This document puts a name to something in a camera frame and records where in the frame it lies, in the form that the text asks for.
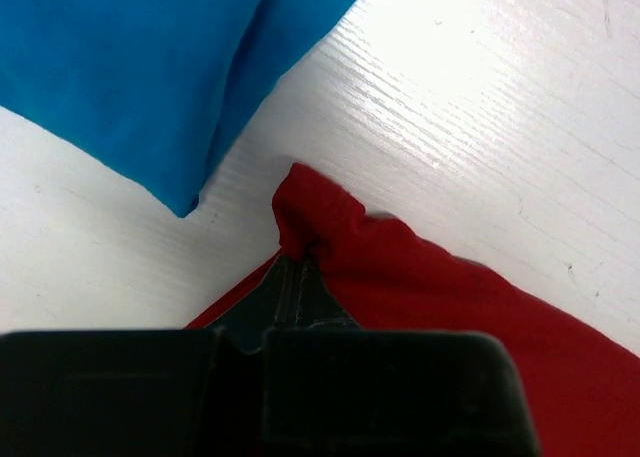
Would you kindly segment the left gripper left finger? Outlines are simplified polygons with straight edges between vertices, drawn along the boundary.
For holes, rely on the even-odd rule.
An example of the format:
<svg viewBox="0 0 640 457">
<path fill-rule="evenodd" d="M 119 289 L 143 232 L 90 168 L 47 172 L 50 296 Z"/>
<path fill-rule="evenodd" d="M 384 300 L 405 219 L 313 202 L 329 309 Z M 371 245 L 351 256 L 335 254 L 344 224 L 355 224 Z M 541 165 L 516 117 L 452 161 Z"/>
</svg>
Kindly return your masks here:
<svg viewBox="0 0 640 457">
<path fill-rule="evenodd" d="M 190 330 L 13 332 L 1 338 L 5 456 L 258 456 L 267 330 L 290 302 L 285 256 Z"/>
</svg>

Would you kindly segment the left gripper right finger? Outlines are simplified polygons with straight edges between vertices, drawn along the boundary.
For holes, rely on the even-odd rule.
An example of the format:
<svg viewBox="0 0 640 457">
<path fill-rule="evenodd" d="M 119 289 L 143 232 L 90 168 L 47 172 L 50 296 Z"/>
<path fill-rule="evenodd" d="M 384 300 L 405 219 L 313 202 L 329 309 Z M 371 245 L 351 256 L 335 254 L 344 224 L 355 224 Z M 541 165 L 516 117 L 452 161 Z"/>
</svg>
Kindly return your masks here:
<svg viewBox="0 0 640 457">
<path fill-rule="evenodd" d="M 478 332 L 372 331 L 316 266 L 279 258 L 264 338 L 261 440 L 269 456 L 537 456 L 516 366 Z"/>
</svg>

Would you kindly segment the dark red t-shirt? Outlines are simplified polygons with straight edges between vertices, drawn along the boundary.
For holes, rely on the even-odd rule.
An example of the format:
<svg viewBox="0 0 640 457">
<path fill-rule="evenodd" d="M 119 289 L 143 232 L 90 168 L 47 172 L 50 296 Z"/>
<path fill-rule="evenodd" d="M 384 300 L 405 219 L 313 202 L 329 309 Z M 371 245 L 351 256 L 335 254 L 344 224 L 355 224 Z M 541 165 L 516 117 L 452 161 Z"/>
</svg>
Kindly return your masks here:
<svg viewBox="0 0 640 457">
<path fill-rule="evenodd" d="M 281 251 L 310 251 L 331 293 L 371 329 L 476 330 L 523 378 L 546 456 L 639 452 L 639 360 L 480 264 L 373 217 L 338 184 L 292 166 L 272 201 Z"/>
</svg>

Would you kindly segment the folded blue t-shirt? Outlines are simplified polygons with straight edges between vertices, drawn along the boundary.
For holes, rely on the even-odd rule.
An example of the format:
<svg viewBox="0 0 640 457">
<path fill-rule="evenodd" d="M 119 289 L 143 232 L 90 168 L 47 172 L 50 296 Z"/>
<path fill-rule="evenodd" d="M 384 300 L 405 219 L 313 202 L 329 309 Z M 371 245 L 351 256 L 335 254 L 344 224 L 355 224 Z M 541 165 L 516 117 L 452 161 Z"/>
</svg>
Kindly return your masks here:
<svg viewBox="0 0 640 457">
<path fill-rule="evenodd" d="M 1 104 L 186 216 L 356 0 L 1 0 Z"/>
</svg>

